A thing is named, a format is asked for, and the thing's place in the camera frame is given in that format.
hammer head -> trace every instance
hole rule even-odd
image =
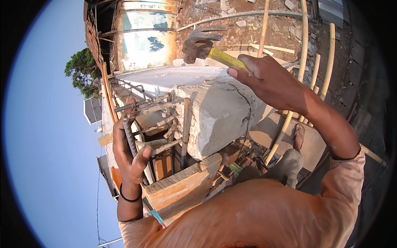
[[[193,30],[183,43],[182,51],[185,54],[183,61],[194,64],[196,58],[205,59],[210,53],[212,40],[221,40],[222,35],[207,33],[210,31],[225,31],[227,26],[200,27]]]

shirt sleeve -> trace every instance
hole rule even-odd
[[[148,216],[136,221],[119,221],[124,247],[143,247],[146,242],[163,227],[156,218]]]
[[[364,164],[365,154],[362,150],[351,160],[330,158],[330,171],[321,182],[321,195],[338,200],[357,212],[364,182]]]

dirt ground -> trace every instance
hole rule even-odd
[[[285,0],[270,0],[270,10],[289,10],[284,5]],[[292,0],[296,7],[292,10],[294,12],[301,12],[300,2]],[[263,10],[263,2],[256,1],[254,4],[244,0],[230,0],[226,2],[227,10],[233,8],[235,13],[246,12],[253,10]],[[320,89],[323,85],[323,78],[328,63],[329,45],[330,45],[330,27],[322,23],[321,19],[314,20],[313,10],[310,1],[307,1],[307,9],[309,14],[309,42],[312,44],[312,49],[308,50],[306,66],[309,71],[305,71],[303,83],[309,85],[311,75],[314,67],[314,59],[316,53],[321,55],[319,76],[316,80],[316,86]],[[215,17],[221,14],[220,1],[215,0],[190,0],[181,4],[178,14],[178,27],[184,27],[190,23],[194,23],[210,17]],[[237,21],[245,20],[247,26],[238,27]],[[198,25],[197,27],[205,26],[228,26],[227,31],[222,31],[223,39],[214,42],[214,46],[222,51],[227,50],[246,50],[258,51],[250,46],[236,46],[239,44],[259,44],[260,34],[262,30],[263,16],[242,16],[223,20],[215,20],[209,23]],[[281,52],[274,49],[268,49],[273,52],[273,56],[283,59],[287,62],[296,62],[300,60],[300,40],[289,32],[289,26],[294,26],[302,30],[302,21],[291,17],[283,16],[269,16],[265,45],[278,46],[295,50],[295,54]],[[183,58],[183,41],[187,38],[193,27],[187,28],[177,33],[177,58]],[[349,84],[347,69],[349,68],[349,61],[351,60],[351,31],[350,27],[343,29],[336,27],[335,31],[339,33],[340,40],[335,42],[335,56],[333,63],[333,71],[330,81],[329,90],[325,102],[336,109],[341,115],[347,117],[350,114],[350,109],[354,103],[356,89]],[[298,74],[298,69],[294,68],[291,73],[295,76]]]

hand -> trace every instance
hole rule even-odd
[[[306,115],[306,99],[311,96],[302,83],[271,56],[254,58],[240,54],[248,70],[230,67],[227,73],[250,87],[257,97],[278,110],[291,110]]]
[[[127,100],[126,104],[131,104],[133,102],[135,102],[135,99],[130,98]],[[119,120],[114,123],[113,153],[120,169],[123,186],[127,184],[140,184],[142,182],[142,172],[146,168],[151,151],[152,148],[150,146],[146,146],[141,149],[133,159],[127,137],[125,135],[123,120]]]

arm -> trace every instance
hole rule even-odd
[[[271,56],[240,55],[238,59],[247,70],[231,67],[229,75],[250,87],[266,104],[305,116],[323,137],[333,158],[348,160],[359,153],[360,144],[350,124]]]
[[[127,104],[135,101],[131,98]],[[146,168],[151,152],[151,147],[141,149],[133,159],[128,145],[127,137],[124,132],[122,120],[113,125],[113,153],[116,163],[120,169],[122,181],[122,194],[129,200],[135,200],[141,193],[142,172]],[[143,218],[142,199],[130,203],[121,196],[117,204],[117,218],[119,221],[132,221]]]

